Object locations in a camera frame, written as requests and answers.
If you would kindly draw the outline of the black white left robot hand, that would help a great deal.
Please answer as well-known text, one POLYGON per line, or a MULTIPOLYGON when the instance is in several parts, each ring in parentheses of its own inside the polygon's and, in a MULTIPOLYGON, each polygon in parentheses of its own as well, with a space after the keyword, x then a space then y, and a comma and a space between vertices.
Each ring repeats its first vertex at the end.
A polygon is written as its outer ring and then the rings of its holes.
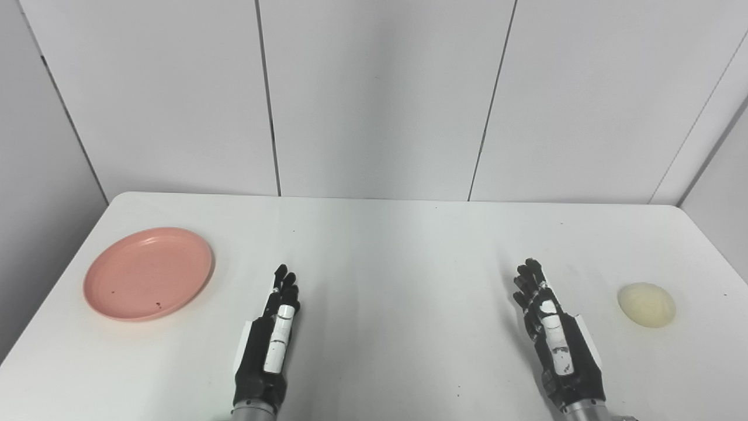
POLYGON ((262 315, 248 331, 235 376, 232 420, 275 420, 288 391, 284 364, 301 309, 296 274, 281 264, 262 315))

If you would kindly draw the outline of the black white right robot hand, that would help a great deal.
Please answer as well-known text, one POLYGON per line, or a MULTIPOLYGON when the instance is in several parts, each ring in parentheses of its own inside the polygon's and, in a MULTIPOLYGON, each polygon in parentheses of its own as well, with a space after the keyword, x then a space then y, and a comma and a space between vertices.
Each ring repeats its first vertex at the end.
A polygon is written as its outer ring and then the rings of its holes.
POLYGON ((517 268, 513 293, 542 367, 541 384, 562 412, 606 403, 602 372, 578 319, 563 310, 539 261, 517 268))

